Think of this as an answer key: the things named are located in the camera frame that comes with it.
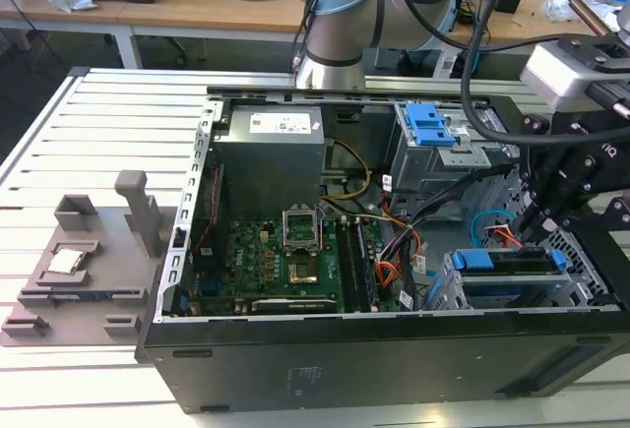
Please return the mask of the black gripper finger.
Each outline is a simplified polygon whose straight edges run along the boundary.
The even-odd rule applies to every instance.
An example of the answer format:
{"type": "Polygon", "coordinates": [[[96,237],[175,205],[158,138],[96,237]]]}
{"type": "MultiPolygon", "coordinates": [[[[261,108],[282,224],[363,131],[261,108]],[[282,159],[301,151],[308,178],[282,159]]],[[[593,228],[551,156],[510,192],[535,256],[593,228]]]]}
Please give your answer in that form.
{"type": "Polygon", "coordinates": [[[540,239],[571,224],[590,197],[594,161],[545,161],[540,166],[540,239]]]}
{"type": "Polygon", "coordinates": [[[541,148],[520,147],[519,177],[521,182],[521,203],[524,207],[517,219],[517,231],[528,243],[541,240],[539,230],[540,188],[538,183],[538,166],[541,148]]]}

